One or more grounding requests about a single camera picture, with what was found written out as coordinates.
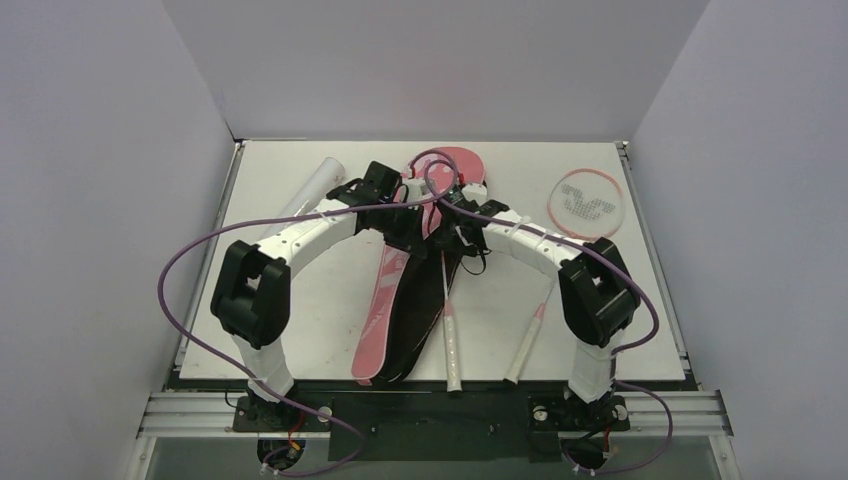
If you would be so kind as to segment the pink badminton racket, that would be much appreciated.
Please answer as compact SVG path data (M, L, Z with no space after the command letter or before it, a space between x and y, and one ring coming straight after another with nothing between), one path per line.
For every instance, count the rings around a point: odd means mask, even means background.
M547 203L549 219L566 236L595 241L610 237L625 217L624 192L611 175L592 168L566 173L552 189ZM531 316L524 337L513 355L504 380L517 384L541 330L547 303L554 291L550 285Z
M453 306L450 301L449 275L447 259L444 253L441 254L441 270L443 288L442 323L446 363L446 385L448 392L458 392L462 390L462 385L460 378L457 330Z

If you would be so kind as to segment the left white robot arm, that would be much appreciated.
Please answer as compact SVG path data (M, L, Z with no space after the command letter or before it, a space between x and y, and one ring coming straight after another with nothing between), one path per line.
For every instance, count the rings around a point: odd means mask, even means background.
M424 209L440 191L434 179L405 178L373 161L363 177L334 187L278 233L227 248L210 310L236 344L249 391L261 401L259 416L272 429L287 429L298 416L298 402L287 395L294 378L280 339L290 318L292 280L363 230L382 233L388 246L425 255Z

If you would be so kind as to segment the pink racket cover bag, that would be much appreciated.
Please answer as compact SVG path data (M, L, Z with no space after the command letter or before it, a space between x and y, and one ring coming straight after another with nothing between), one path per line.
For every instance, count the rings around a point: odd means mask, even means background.
M451 157L462 180L485 183L485 165L474 151L459 146L436 147ZM450 186L451 169L428 167L439 156L421 155L401 174L424 178L424 169L438 191ZM446 258L428 245L426 258L384 246L365 324L354 353L351 376L359 385L372 386L404 380L414 369L444 305L444 273L452 287L461 256Z

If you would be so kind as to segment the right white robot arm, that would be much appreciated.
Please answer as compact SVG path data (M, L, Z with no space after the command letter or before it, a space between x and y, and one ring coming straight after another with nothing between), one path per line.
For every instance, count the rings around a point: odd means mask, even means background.
M576 339L565 413L575 427L593 427L605 415L602 397L613 389L614 350L642 303L617 246L607 238L586 243L549 233L506 204L478 203L457 186L436 206L440 248L508 255L556 284L564 322Z

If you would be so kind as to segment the white shuttlecock tube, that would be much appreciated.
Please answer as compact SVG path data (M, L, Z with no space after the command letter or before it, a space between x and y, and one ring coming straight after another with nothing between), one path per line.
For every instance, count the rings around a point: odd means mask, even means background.
M326 157L319 167L282 209L281 217L294 217L312 211L320 200L344 179L346 169L332 157Z

